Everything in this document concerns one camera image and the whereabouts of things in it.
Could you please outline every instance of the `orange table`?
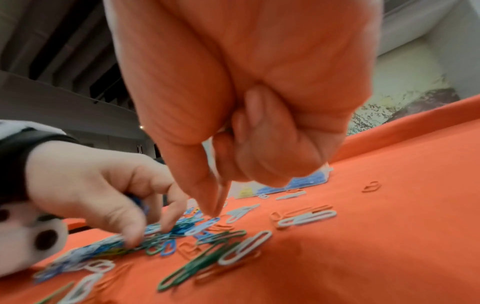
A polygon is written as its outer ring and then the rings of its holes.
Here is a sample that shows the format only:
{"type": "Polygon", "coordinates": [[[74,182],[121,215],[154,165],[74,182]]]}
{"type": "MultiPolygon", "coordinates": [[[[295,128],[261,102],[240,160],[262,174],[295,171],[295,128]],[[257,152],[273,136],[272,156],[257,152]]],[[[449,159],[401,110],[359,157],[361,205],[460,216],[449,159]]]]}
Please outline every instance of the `orange table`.
{"type": "MultiPolygon", "coordinates": [[[[157,293],[186,261],[138,252],[118,262],[134,266],[111,303],[479,303],[480,98],[352,136],[336,159],[330,181],[306,195],[229,200],[226,210],[261,203],[235,223],[248,235],[273,231],[258,259],[207,284],[157,293]],[[382,187],[362,193],[371,181],[382,187]],[[338,216],[284,231],[269,222],[273,211],[323,204],[338,216]]],[[[73,234],[66,249],[107,235],[73,234]]],[[[87,274],[34,285],[31,273],[0,279],[0,303],[35,303],[87,274]]]]}

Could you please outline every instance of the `black cuff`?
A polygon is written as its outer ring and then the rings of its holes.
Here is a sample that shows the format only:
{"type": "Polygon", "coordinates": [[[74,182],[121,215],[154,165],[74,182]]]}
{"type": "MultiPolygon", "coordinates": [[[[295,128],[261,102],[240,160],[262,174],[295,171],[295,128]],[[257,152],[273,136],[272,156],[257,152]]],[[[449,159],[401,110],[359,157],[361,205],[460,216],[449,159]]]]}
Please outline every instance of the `black cuff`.
{"type": "Polygon", "coordinates": [[[27,159],[36,146],[51,140],[79,143],[68,135],[32,128],[0,140],[0,204],[28,199],[25,183],[27,159]]]}

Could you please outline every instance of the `hand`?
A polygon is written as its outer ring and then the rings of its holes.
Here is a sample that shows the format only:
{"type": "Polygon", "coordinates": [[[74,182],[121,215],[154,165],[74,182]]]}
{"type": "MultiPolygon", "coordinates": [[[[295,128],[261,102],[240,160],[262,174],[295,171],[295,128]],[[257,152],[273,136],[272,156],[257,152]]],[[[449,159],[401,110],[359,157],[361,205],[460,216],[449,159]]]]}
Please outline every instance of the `hand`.
{"type": "Polygon", "coordinates": [[[104,2],[141,124],[204,213],[230,180],[283,186],[317,170],[371,94],[381,0],[104,2]]]}
{"type": "Polygon", "coordinates": [[[162,231],[170,231],[187,208],[167,166],[142,154],[49,141],[30,153],[25,179],[30,200],[43,211],[121,233],[129,247],[141,242],[147,223],[160,220],[162,231]],[[123,193],[141,198],[147,216],[123,193]],[[164,216],[162,194],[170,202],[164,216]]]}

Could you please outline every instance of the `ceiling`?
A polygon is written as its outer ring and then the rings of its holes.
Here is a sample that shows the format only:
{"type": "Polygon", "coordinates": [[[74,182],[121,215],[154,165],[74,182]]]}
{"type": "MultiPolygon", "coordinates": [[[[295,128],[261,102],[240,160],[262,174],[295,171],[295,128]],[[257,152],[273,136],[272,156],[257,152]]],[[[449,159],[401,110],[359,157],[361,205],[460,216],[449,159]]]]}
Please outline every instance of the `ceiling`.
{"type": "MultiPolygon", "coordinates": [[[[384,0],[379,55],[424,35],[455,2],[384,0]]],[[[135,110],[101,0],[0,0],[0,52],[3,71],[135,110]]]]}

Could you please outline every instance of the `black and white sleeve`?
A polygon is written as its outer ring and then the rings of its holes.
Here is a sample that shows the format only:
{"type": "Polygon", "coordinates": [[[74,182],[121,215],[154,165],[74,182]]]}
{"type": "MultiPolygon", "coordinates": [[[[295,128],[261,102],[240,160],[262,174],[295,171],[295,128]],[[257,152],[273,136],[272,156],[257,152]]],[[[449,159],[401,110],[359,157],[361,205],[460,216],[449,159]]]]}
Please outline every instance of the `black and white sleeve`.
{"type": "Polygon", "coordinates": [[[28,199],[25,166],[30,152],[47,141],[79,143],[64,131],[30,121],[0,120],[0,204],[28,199]]]}

